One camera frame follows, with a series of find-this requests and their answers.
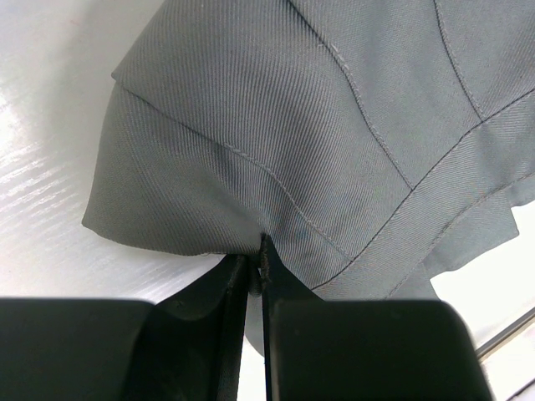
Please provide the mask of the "grey pleated skirt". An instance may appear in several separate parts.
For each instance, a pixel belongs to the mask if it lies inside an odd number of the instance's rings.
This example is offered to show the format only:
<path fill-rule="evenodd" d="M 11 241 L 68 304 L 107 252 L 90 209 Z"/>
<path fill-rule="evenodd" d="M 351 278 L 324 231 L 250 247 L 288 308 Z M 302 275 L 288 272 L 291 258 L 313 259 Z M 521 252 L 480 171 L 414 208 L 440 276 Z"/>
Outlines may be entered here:
<path fill-rule="evenodd" d="M 534 198 L 531 1 L 166 1 L 113 72 L 83 225 L 433 298 Z"/>

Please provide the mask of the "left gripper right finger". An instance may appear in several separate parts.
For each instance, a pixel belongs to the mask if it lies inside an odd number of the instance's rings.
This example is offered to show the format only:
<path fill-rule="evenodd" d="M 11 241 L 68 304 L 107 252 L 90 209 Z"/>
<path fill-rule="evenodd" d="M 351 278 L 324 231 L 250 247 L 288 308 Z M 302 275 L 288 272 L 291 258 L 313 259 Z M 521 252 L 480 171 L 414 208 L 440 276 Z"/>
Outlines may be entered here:
<path fill-rule="evenodd" d="M 270 400 L 488 400 L 464 322 L 440 301 L 325 301 L 260 252 Z"/>

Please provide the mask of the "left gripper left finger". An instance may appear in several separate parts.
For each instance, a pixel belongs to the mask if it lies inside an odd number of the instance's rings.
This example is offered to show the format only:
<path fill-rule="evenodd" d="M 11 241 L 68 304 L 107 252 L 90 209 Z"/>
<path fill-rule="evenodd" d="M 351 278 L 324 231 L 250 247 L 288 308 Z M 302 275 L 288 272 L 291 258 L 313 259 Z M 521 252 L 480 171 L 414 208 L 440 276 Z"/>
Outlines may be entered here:
<path fill-rule="evenodd" d="M 177 294 L 3 298 L 4 400 L 234 400 L 247 258 L 226 256 Z"/>

